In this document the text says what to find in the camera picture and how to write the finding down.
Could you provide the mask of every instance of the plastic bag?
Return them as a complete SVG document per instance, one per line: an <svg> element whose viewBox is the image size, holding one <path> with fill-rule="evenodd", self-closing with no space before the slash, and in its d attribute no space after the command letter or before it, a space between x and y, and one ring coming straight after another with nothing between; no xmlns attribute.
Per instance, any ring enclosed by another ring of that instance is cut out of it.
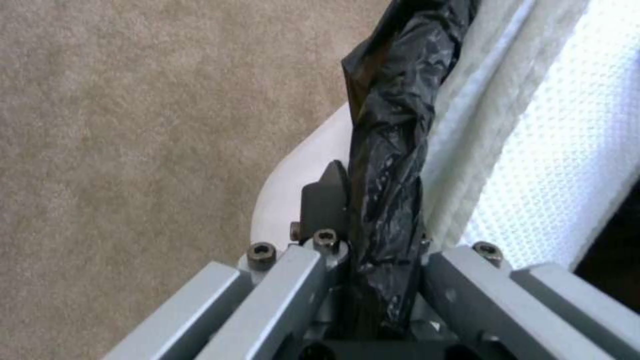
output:
<svg viewBox="0 0 640 360"><path fill-rule="evenodd" d="M371 37L342 61L353 121L350 338L406 332L426 247L420 171L433 103L477 6L478 0L392 1Z"/></svg>

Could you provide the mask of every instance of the bolt head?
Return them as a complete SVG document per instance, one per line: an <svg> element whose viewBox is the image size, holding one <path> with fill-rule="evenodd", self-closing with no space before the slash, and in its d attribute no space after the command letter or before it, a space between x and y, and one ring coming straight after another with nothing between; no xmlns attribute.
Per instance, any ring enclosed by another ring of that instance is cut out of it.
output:
<svg viewBox="0 0 640 360"><path fill-rule="evenodd" d="M474 244L473 250L495 267L500 268L500 263L504 257L502 256L502 251L500 251L498 246L486 241L479 241Z"/></svg>
<svg viewBox="0 0 640 360"><path fill-rule="evenodd" d="M320 229L314 233L314 249L322 254L337 254L340 240L333 229Z"/></svg>
<svg viewBox="0 0 640 360"><path fill-rule="evenodd" d="M300 241L300 222L292 221L289 226L289 239L291 241Z"/></svg>
<svg viewBox="0 0 640 360"><path fill-rule="evenodd" d="M255 243L246 251L249 267L257 271L269 270L276 262L277 251L270 243Z"/></svg>

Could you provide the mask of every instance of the metal bar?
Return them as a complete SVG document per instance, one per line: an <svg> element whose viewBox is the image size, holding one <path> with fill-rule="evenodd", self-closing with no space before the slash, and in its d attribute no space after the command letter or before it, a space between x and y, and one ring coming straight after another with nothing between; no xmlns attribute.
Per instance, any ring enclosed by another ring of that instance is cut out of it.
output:
<svg viewBox="0 0 640 360"><path fill-rule="evenodd" d="M325 266L320 253L289 247L197 359L271 359L307 329L326 293Z"/></svg>
<svg viewBox="0 0 640 360"><path fill-rule="evenodd" d="M481 354L497 337L517 359L611 359L468 247L431 255L423 279L423 296Z"/></svg>
<svg viewBox="0 0 640 360"><path fill-rule="evenodd" d="M192 359L250 291L247 274L209 263L104 359Z"/></svg>
<svg viewBox="0 0 640 360"><path fill-rule="evenodd" d="M556 264L511 278L616 359L640 359L640 316Z"/></svg>

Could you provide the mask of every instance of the carpet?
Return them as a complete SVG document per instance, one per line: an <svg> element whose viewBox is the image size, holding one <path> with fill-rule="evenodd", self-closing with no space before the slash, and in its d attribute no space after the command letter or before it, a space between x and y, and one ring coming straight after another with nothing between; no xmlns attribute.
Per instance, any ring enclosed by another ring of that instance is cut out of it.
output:
<svg viewBox="0 0 640 360"><path fill-rule="evenodd" d="M103 356L234 264L386 5L0 2L0 359Z"/></svg>

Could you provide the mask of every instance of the white fabric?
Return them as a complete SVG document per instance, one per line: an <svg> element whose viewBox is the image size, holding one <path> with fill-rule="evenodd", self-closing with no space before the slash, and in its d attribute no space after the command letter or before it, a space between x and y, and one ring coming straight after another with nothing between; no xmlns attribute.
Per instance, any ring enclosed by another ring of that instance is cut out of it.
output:
<svg viewBox="0 0 640 360"><path fill-rule="evenodd" d="M461 242L576 264L640 172L640 2L597 0L519 116Z"/></svg>
<svg viewBox="0 0 640 360"><path fill-rule="evenodd" d="M537 0L493 75L456 154L435 189L433 211L425 218L431 250L453 247L476 207L505 141L518 124L549 67L584 11L586 0Z"/></svg>
<svg viewBox="0 0 640 360"><path fill-rule="evenodd" d="M462 48L460 60L438 91L436 119L422 178L422 211L428 218L447 164L495 69L525 22L534 0L484 0Z"/></svg>

